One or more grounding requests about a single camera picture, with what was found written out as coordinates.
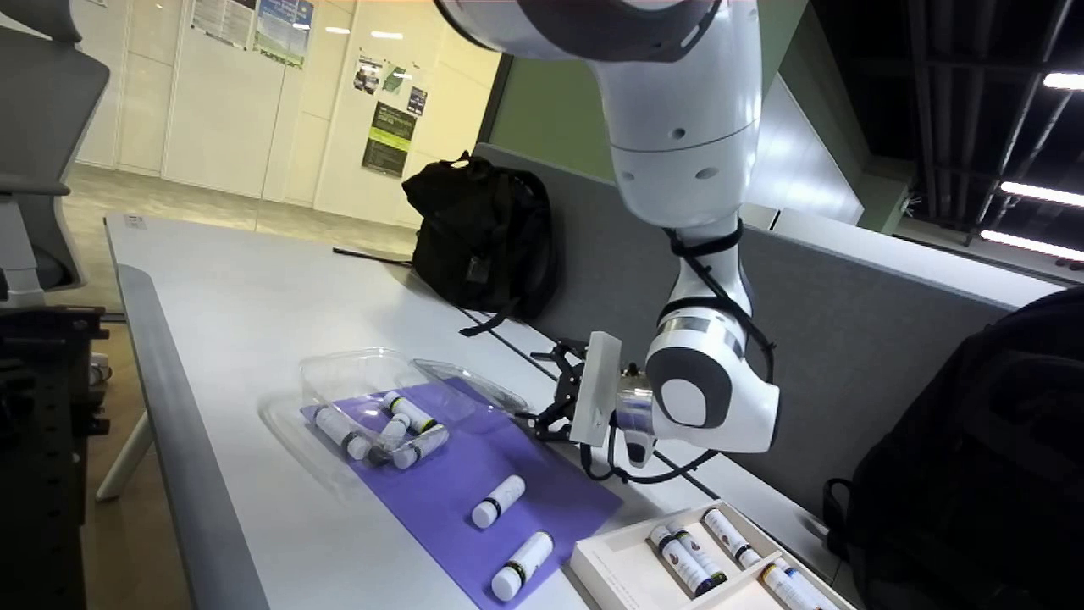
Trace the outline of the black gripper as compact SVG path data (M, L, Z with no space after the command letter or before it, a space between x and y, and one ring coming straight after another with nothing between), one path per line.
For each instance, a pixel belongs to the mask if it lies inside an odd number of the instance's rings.
M587 347L582 344L556 344L547 353L540 353L540 364L552 364L560 370L560 378L556 378L552 404L529 420L529 431L534 439L565 439L573 429L573 414L575 414L575 397L580 397L582 367L587 367Z

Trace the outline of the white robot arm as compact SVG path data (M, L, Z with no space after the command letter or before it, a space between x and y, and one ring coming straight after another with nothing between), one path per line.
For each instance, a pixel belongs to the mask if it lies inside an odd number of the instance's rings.
M779 386L747 357L770 339L740 280L740 198L763 123L759 0L434 0L472 43L594 68L626 211L668 233L676 282L647 347L641 397L622 399L613 344L595 335L573 439L613 414L633 439L726 455L775 441Z

